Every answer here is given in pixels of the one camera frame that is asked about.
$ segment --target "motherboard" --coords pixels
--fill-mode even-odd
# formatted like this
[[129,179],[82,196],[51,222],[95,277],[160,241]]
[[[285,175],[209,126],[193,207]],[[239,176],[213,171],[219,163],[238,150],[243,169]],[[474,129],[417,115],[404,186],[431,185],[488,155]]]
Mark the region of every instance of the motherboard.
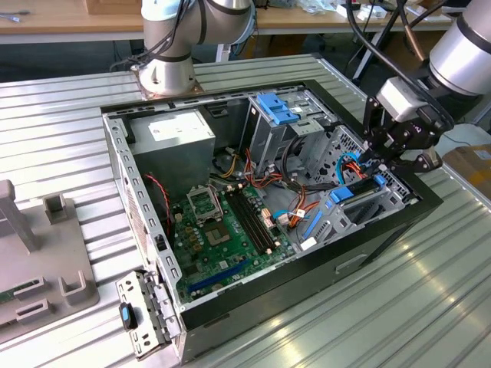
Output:
[[[206,198],[207,189],[198,189],[197,195],[172,207],[174,254],[183,271],[177,290],[184,303],[295,254],[282,229],[269,221],[269,211],[254,188],[215,191]],[[203,214],[216,208],[221,215],[203,222]]]

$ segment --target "pci express slot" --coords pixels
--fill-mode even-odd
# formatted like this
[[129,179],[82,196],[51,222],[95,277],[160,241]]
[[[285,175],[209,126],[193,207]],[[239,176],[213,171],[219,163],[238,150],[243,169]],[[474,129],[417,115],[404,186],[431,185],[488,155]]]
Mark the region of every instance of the pci express slot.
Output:
[[275,243],[242,193],[230,193],[227,202],[259,255],[273,250]]
[[201,280],[199,282],[196,282],[195,284],[192,284],[188,286],[187,290],[188,292],[193,292],[199,289],[203,289],[204,287],[208,287],[212,284],[216,284],[217,282],[220,282],[221,280],[225,278],[229,278],[230,276],[233,276],[234,274],[238,274],[246,265],[249,264],[249,259],[246,259],[239,264],[236,264],[235,266],[228,268],[222,272],[219,272],[218,274],[214,274],[213,276],[206,278],[204,280]]

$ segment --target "wooden workbench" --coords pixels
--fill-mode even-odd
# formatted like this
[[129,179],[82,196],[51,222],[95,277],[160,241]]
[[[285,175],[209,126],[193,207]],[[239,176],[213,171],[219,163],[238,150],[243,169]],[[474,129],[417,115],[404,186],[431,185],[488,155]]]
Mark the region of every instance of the wooden workbench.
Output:
[[[26,9],[31,15],[15,23],[0,19],[0,44],[38,42],[109,41],[143,38],[140,15],[89,15],[84,0],[0,0],[0,12]],[[380,31],[388,16],[370,22],[369,31]],[[444,30],[450,21],[422,22],[419,30]],[[351,32],[348,21],[337,13],[311,15],[300,8],[258,9],[260,35]],[[394,26],[402,29],[401,23]]]

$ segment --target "blue tab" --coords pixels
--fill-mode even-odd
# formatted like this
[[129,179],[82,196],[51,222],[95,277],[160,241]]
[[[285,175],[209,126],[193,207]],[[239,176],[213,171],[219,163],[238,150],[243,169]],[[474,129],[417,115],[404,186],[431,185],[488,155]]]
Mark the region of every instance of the blue tab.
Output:
[[387,180],[381,174],[375,175],[374,180],[379,186],[385,186],[387,184]]
[[272,110],[286,106],[286,102],[280,100],[276,94],[258,94],[258,101],[262,107]]
[[343,186],[341,188],[331,190],[329,196],[332,198],[334,203],[339,203],[339,202],[343,202],[345,199],[351,198],[353,196],[353,193],[351,192],[350,189]]
[[312,220],[312,222],[308,226],[307,230],[305,230],[304,234],[302,235],[303,239],[308,238],[308,236],[310,235],[312,230],[314,230],[314,227],[317,225],[317,223],[319,222],[321,217],[322,217],[322,211],[318,211],[317,214],[315,215],[314,219]]
[[130,313],[128,312],[128,308],[123,308],[123,320],[129,320],[130,319]]
[[288,109],[286,102],[275,94],[258,94],[258,102],[276,125],[290,124],[300,117]]

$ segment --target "aluminum table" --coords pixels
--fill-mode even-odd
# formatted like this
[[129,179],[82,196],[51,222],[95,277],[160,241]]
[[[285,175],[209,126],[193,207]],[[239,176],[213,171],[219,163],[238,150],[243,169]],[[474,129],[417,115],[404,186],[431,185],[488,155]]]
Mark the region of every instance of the aluminum table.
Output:
[[[364,94],[308,55],[196,66],[207,91],[315,79],[359,120]],[[77,206],[101,301],[0,345],[0,366],[172,366],[167,348],[138,363],[114,281],[141,266],[98,107],[140,99],[131,73],[0,84],[0,179],[22,208],[63,192]],[[489,366],[489,202],[455,173],[422,176],[445,202],[366,268],[198,360],[203,367]]]

